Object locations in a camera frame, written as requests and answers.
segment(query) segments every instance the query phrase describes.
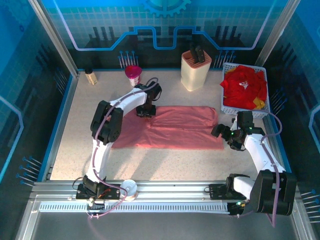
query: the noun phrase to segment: small bottle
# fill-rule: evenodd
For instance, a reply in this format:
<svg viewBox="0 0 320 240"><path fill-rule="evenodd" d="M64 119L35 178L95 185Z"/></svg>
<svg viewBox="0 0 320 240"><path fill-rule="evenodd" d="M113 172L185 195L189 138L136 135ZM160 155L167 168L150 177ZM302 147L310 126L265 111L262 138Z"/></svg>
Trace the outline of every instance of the small bottle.
<svg viewBox="0 0 320 240"><path fill-rule="evenodd" d="M98 82L97 77L96 77L94 71L92 70L92 68L88 68L88 69L84 70L84 72L85 72L85 76L88 79L89 83L91 83L92 85L95 85Z"/></svg>

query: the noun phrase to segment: pink towel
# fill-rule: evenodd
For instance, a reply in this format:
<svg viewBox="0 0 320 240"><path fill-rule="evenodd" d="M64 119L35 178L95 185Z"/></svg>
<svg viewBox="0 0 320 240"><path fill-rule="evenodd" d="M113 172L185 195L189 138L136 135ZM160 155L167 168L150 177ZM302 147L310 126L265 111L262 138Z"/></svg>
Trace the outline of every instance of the pink towel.
<svg viewBox="0 0 320 240"><path fill-rule="evenodd" d="M210 134L217 124L217 112L208 106L158 106L152 118L140 118L134 109L112 147L223 149L221 137Z"/></svg>

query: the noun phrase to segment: speckled countertop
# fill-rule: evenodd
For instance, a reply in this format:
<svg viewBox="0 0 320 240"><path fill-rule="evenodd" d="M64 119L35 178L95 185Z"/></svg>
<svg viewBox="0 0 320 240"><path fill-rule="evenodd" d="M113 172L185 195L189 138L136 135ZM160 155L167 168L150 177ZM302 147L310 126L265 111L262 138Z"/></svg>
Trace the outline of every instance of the speckled countertop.
<svg viewBox="0 0 320 240"><path fill-rule="evenodd" d="M124 72L96 72L98 83L89 84L81 73L62 135L51 180L74 180L83 177L92 154L90 124L101 100L115 100L132 87ZM233 115L223 114L221 108L221 71L210 71L204 86L189 92L180 82L180 71L143 71L141 82L158 77L163 89L157 106L209 106L219 114L219 123L231 126ZM256 127L263 127L261 119L254 119ZM154 148L112 149L107 162L108 180L225 180L230 173L257 177L255 165L248 151L231 150L224 142L224 150L177 150Z"/></svg>

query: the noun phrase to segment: white plastic basket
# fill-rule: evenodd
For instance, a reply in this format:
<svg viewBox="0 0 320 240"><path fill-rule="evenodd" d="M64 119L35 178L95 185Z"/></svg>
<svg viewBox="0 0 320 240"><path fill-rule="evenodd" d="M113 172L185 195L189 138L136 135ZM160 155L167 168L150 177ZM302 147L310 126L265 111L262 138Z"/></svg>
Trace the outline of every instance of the white plastic basket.
<svg viewBox="0 0 320 240"><path fill-rule="evenodd" d="M246 66L249 68L254 69L254 71L260 72L263 71L264 74L264 80L266 82L267 81L267 72L266 69L264 67L260 67L260 66L250 66L250 65L244 65L244 64L236 64L236 63L229 63L229 62L225 62L223 64L223 69L222 69L222 81L225 79L225 74L227 71L229 71L230 69L234 69L236 67L238 67L239 65L242 66ZM265 106L263 108L263 110L269 111L270 112L270 104L269 104L269 95L268 95L268 85L266 86L266 101L265 101ZM224 112L225 114L232 114L232 115L237 115L237 113L239 111L249 111L248 109L244 109L244 108L237 108L237 107L231 107L231 106L225 106L224 105L224 88L221 87L221 111ZM261 112L261 111L253 111L252 115L254 118L257 119L262 119L263 117L265 117L266 115L268 115L268 113L266 112Z"/></svg>

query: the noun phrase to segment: glass wall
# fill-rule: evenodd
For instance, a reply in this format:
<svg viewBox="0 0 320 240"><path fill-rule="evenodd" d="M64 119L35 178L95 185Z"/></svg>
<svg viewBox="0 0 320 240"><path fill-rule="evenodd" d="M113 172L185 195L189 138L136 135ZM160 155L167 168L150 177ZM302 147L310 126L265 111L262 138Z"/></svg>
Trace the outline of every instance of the glass wall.
<svg viewBox="0 0 320 240"><path fill-rule="evenodd" d="M315 189L317 194L320 193L319 12L319 1L301 1L265 64L270 104L283 124L281 139L289 164L300 191ZM311 220L320 221L320 217ZM312 225L319 233L319 224Z"/></svg>
<svg viewBox="0 0 320 240"><path fill-rule="evenodd" d="M190 42L211 56L212 68L253 65L286 3L43 0L80 69L120 69L136 61L143 68L179 68Z"/></svg>
<svg viewBox="0 0 320 240"><path fill-rule="evenodd" d="M0 238L15 239L70 74L28 1L0 0L0 28Z"/></svg>

